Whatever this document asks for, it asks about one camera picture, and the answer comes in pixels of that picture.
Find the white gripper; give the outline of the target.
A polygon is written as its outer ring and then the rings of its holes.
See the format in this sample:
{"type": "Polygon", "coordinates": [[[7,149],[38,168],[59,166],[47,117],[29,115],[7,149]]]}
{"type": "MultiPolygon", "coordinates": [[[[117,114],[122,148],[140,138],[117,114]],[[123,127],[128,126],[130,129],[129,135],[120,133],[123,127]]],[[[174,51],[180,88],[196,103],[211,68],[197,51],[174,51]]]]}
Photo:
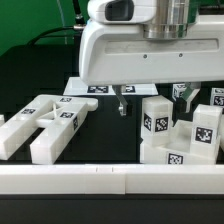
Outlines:
{"type": "Polygon", "coordinates": [[[146,39],[141,25],[91,21],[81,39],[79,75],[90,86],[113,85],[121,116],[128,107],[122,85],[188,82],[181,103],[189,113],[200,82],[224,80],[224,15],[200,15],[175,40],[146,39]]]}

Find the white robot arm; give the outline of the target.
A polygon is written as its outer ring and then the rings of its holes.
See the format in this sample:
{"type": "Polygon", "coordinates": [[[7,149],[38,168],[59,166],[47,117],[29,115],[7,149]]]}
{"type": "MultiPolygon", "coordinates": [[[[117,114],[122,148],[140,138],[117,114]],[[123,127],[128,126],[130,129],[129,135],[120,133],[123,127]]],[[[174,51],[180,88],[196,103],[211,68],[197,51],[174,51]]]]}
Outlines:
{"type": "Polygon", "coordinates": [[[90,0],[79,75],[110,85],[127,113],[129,84],[224,80],[224,15],[201,15],[195,0],[90,0]]]}

